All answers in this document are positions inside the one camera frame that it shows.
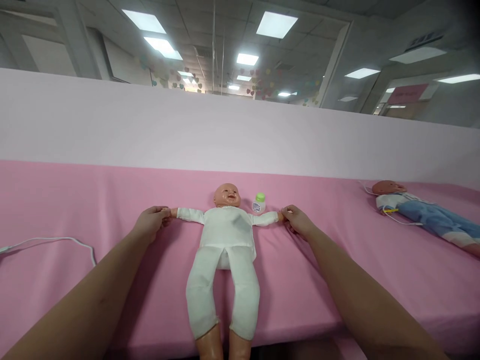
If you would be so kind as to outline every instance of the bottle label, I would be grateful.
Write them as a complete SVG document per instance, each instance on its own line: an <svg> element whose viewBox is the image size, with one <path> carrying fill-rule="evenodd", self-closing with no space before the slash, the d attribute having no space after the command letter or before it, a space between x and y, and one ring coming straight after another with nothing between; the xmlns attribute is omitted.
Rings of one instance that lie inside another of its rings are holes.
<svg viewBox="0 0 480 360"><path fill-rule="evenodd" d="M257 204L256 202L253 203L253 205L251 206L252 210L256 213L259 213L260 210L262 209L261 206L259 204Z"/></svg>

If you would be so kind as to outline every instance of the blue outfit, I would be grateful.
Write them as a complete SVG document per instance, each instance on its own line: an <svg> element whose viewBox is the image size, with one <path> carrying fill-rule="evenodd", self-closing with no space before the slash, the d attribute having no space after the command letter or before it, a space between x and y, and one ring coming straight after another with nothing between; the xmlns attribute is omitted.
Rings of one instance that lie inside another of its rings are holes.
<svg viewBox="0 0 480 360"><path fill-rule="evenodd" d="M422 227L428 232L461 248L470 244L480 244L480 225L407 192L381 195L377 198L376 204L380 210L398 208L400 214L414 222L422 223Z"/></svg>

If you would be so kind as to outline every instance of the doll head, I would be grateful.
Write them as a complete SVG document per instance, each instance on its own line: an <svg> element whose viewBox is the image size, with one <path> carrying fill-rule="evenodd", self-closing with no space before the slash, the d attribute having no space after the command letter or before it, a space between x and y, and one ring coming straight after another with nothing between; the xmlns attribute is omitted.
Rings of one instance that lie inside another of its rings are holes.
<svg viewBox="0 0 480 360"><path fill-rule="evenodd" d="M376 195L406 193L407 188L392 180L382 180L371 187L371 192Z"/></svg>
<svg viewBox="0 0 480 360"><path fill-rule="evenodd" d="M225 183L220 185L213 195L213 202L217 208L224 206L233 206L238 208L240 206L239 190L237 187L231 183Z"/></svg>

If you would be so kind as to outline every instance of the human hand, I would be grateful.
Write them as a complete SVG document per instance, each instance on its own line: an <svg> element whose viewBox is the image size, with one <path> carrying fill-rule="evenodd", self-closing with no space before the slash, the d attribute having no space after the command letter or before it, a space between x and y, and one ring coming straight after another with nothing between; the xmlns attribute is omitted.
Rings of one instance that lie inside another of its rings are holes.
<svg viewBox="0 0 480 360"><path fill-rule="evenodd" d="M170 225L171 221L170 209L167 206L152 206L142 211L130 233L152 243L157 232Z"/></svg>
<svg viewBox="0 0 480 360"><path fill-rule="evenodd" d="M281 209L286 219L285 226L292 233L298 233L304 240L312 232L318 230L309 217L295 205L289 205Z"/></svg>

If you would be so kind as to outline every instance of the white onesie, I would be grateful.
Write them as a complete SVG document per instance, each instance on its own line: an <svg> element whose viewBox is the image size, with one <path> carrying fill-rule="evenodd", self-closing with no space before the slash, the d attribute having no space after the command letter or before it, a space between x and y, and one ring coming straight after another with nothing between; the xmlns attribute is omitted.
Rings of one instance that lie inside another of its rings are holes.
<svg viewBox="0 0 480 360"><path fill-rule="evenodd" d="M252 226L276 223L278 213L253 216L234 206L216 207L203 213L180 207L177 218L204 225L186 285L188 318L195 339L218 323L213 294L216 269L230 269L235 286L230 329L243 339L253 339L260 287L253 265L257 252Z"/></svg>

